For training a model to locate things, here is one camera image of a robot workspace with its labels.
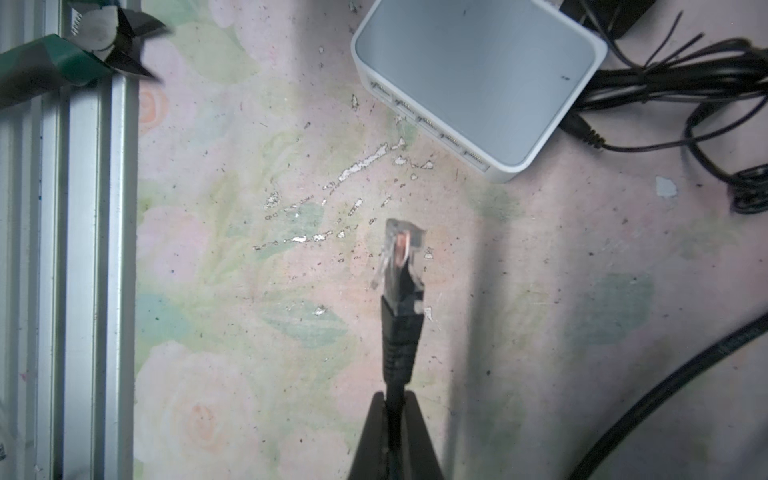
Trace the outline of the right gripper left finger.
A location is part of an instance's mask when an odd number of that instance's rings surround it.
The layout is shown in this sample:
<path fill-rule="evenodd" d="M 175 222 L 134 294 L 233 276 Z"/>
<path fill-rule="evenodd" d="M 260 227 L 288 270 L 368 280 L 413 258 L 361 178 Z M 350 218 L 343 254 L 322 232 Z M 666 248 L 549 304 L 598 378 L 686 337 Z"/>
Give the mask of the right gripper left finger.
<path fill-rule="evenodd" d="M 386 480 L 388 478 L 388 416 L 383 392 L 371 399 L 362 434 L 348 480 Z"/>

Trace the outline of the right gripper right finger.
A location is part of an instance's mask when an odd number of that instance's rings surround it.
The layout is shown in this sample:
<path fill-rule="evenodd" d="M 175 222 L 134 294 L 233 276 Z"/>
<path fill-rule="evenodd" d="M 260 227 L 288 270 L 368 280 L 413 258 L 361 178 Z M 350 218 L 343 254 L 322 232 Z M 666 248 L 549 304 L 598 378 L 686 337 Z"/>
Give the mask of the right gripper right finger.
<path fill-rule="evenodd" d="M 444 479 L 421 408 L 412 391 L 405 392 L 401 419 L 401 455 L 404 479 Z"/>

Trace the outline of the black power adapter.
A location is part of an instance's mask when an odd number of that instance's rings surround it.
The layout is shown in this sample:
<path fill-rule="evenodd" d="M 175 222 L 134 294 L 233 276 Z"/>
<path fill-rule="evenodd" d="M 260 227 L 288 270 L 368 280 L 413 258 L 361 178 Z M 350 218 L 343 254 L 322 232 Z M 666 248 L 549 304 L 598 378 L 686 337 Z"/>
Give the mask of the black power adapter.
<path fill-rule="evenodd" d="M 698 164 L 728 187 L 731 209 L 740 215 L 767 210 L 767 167 L 735 173 L 720 168 L 701 143 L 725 135 L 755 117 L 767 105 L 767 52 L 743 38 L 730 38 L 696 49 L 700 35 L 664 58 L 652 53 L 642 64 L 631 60 L 617 41 L 651 7 L 649 1 L 565 1 L 560 10 L 594 31 L 622 63 L 600 70 L 580 94 L 560 129 L 597 150 L 649 153 L 685 148 Z M 603 111 L 649 102 L 694 105 L 679 140 L 648 145 L 610 145 L 583 118 Z"/>

